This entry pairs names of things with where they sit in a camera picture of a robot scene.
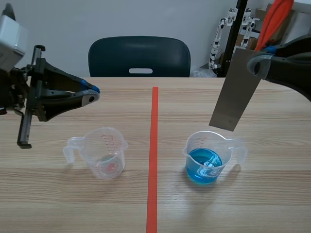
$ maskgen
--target plastic bag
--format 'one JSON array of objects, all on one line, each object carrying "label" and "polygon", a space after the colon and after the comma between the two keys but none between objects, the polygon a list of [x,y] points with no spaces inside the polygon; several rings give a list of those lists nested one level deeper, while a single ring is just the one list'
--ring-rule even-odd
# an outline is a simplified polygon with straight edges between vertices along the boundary
[{"label": "plastic bag", "polygon": [[196,67],[190,72],[190,77],[194,77],[194,78],[215,78],[215,77],[217,77],[217,75],[211,69],[203,69],[200,67]]}]

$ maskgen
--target blue liquid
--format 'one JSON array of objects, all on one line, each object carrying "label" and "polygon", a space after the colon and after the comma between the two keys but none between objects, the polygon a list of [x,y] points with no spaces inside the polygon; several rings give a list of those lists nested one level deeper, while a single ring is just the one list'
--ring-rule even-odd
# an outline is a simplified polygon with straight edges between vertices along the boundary
[{"label": "blue liquid", "polygon": [[217,167],[223,163],[220,157],[212,150],[205,148],[197,148],[189,153],[189,155],[198,163],[196,164],[192,159],[187,158],[186,167],[189,177],[196,183],[207,184],[215,181],[222,171],[221,169],[208,169],[206,167]]}]

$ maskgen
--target plastic measuring cup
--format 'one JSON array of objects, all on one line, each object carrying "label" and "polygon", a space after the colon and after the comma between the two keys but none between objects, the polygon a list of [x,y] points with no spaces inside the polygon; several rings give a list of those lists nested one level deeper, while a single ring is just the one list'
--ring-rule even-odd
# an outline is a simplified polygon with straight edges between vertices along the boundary
[{"label": "plastic measuring cup", "polygon": [[226,139],[218,133],[200,131],[192,134],[183,149],[189,177],[196,183],[208,184],[217,179],[233,154],[243,163],[248,149],[240,139]]},{"label": "plastic measuring cup", "polygon": [[123,135],[113,128],[99,128],[84,137],[72,137],[63,148],[68,164],[74,163],[73,150],[79,151],[95,176],[111,179],[121,174],[125,166],[124,150],[128,148]]}]

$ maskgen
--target black pole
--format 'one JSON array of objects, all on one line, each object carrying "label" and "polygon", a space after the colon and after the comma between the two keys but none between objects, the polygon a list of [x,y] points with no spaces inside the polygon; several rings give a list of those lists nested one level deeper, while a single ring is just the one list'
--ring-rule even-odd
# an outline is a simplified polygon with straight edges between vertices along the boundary
[{"label": "black pole", "polygon": [[238,9],[237,17],[231,26],[230,34],[229,34],[228,41],[227,41],[227,46],[225,48],[222,66],[217,72],[217,77],[225,77],[227,75],[227,72],[228,72],[228,69],[231,63],[234,46],[238,38],[240,26],[243,20],[243,15],[246,9],[246,5],[247,5],[247,0],[238,0],[237,2],[237,9]]}]

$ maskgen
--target orange object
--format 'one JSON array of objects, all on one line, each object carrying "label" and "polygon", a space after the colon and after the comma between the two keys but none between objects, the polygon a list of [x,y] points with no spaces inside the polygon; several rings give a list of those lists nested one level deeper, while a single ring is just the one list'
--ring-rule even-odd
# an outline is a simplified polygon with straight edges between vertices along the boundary
[{"label": "orange object", "polygon": [[255,51],[261,51],[289,14],[294,0],[275,0],[264,19]]},{"label": "orange object", "polygon": [[152,88],[146,233],[157,232],[157,128],[159,88]]}]

